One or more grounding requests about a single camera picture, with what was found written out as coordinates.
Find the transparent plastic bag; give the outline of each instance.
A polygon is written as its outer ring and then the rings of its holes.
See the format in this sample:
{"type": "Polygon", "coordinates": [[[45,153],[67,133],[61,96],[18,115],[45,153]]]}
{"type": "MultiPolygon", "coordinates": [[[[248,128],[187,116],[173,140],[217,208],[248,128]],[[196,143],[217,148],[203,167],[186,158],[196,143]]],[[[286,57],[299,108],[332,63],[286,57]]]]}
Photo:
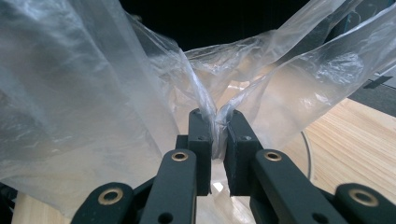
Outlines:
{"type": "MultiPolygon", "coordinates": [[[[281,148],[394,58],[394,7],[314,49],[358,2],[311,1],[276,31],[184,53],[117,1],[0,1],[0,180],[71,217],[100,185],[153,177],[196,107],[213,159],[234,108],[281,148]]],[[[251,222],[243,200],[218,206],[223,190],[198,221],[251,222]]]]}

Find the wooden table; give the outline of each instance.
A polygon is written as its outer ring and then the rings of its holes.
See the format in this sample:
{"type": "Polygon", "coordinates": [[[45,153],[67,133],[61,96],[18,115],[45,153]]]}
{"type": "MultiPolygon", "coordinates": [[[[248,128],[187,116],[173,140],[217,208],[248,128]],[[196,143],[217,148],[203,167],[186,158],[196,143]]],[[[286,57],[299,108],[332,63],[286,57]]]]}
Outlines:
{"type": "MultiPolygon", "coordinates": [[[[339,184],[360,183],[396,203],[396,118],[345,99],[306,133],[313,148],[316,186],[333,193],[339,184]]],[[[18,195],[12,223],[69,222],[48,205],[18,195]]]]}

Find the wooden surface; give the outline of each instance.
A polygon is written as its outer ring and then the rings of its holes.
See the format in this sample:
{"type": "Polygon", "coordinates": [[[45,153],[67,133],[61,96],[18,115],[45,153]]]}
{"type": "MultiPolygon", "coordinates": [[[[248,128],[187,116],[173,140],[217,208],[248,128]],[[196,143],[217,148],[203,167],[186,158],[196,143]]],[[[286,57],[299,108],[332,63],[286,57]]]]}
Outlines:
{"type": "MultiPolygon", "coordinates": [[[[333,193],[339,184],[361,183],[396,203],[396,118],[345,99],[306,133],[313,149],[316,186],[333,193]]],[[[69,222],[48,205],[18,195],[12,223],[69,222]]]]}

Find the plastic bag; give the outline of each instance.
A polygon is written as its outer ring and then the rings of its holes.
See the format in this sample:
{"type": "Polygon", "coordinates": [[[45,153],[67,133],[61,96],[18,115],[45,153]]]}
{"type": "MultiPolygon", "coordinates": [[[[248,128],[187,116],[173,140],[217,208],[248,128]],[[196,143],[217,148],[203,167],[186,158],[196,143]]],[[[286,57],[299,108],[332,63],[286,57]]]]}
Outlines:
{"type": "MultiPolygon", "coordinates": [[[[1,1],[0,180],[71,217],[100,185],[153,177],[197,106],[214,159],[234,108],[280,148],[394,58],[394,7],[299,55],[357,2],[311,1],[276,31],[183,53],[117,1],[1,1]]],[[[251,222],[216,197],[198,200],[198,220],[251,222]]]]}

